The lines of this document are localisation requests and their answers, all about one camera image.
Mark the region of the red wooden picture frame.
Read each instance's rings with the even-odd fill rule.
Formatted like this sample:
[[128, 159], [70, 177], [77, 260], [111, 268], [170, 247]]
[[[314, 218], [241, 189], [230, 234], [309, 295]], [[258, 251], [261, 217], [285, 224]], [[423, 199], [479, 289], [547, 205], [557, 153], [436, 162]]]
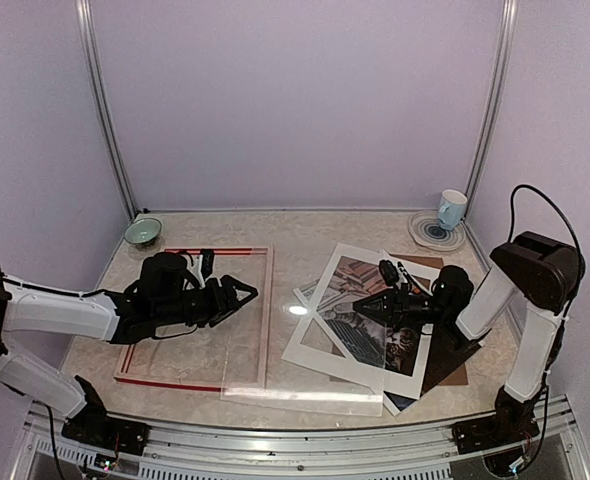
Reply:
[[143, 260], [129, 292], [156, 324], [123, 347], [125, 384], [220, 393], [266, 384], [274, 251], [167, 248]]

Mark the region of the white mat board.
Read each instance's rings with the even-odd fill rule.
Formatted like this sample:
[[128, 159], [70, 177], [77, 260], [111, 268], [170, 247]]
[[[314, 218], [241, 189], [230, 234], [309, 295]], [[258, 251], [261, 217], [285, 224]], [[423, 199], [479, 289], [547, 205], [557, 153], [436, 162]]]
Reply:
[[379, 262], [402, 266], [418, 290], [437, 279], [438, 270], [378, 252], [339, 243], [320, 278], [299, 293], [308, 313], [300, 320], [282, 359], [340, 378], [377, 393], [417, 400], [422, 395], [433, 326], [412, 322], [397, 327], [356, 310], [357, 303], [384, 292]]

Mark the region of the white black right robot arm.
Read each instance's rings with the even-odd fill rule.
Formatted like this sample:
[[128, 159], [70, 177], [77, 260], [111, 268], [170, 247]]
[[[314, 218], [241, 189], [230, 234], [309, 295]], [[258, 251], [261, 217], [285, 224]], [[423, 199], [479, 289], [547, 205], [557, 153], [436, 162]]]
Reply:
[[381, 260], [379, 273], [385, 289], [354, 302], [353, 308], [395, 330], [411, 322], [433, 324], [455, 347], [464, 347], [484, 338], [511, 300], [522, 295], [524, 330], [509, 376], [498, 390], [493, 415], [485, 423], [456, 426], [460, 432], [506, 444], [533, 422], [534, 406], [561, 349], [586, 263], [577, 239], [564, 243], [532, 231], [509, 233], [492, 250], [490, 260], [480, 285], [473, 285], [463, 268], [447, 265], [421, 295], [412, 294], [416, 282], [401, 261]]

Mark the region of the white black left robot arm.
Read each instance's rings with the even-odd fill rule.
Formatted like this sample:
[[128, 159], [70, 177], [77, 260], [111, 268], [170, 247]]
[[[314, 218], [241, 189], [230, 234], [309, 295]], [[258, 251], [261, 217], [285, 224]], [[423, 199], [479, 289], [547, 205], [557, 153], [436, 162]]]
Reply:
[[58, 411], [93, 444], [108, 443], [115, 424], [94, 387], [12, 345], [9, 333], [41, 331], [132, 345], [156, 339], [162, 327], [213, 328], [259, 294], [230, 275], [213, 277], [214, 259], [211, 249], [196, 256], [156, 253], [143, 260], [139, 277], [121, 292], [30, 284], [0, 266], [0, 383]]

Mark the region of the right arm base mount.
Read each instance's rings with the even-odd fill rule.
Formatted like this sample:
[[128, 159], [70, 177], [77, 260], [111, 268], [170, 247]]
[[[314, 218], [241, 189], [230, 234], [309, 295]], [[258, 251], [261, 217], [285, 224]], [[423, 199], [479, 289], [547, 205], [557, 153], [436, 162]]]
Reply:
[[534, 407], [542, 392], [540, 390], [530, 400], [520, 402], [501, 387], [492, 414], [452, 425], [458, 453], [473, 453], [536, 437], [540, 430]]

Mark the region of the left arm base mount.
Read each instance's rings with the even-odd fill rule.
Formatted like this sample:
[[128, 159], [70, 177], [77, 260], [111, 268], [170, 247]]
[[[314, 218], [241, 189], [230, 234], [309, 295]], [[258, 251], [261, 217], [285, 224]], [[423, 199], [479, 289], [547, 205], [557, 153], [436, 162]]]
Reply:
[[143, 422], [109, 416], [105, 411], [86, 406], [65, 422], [62, 435], [114, 453], [142, 456], [150, 433]]

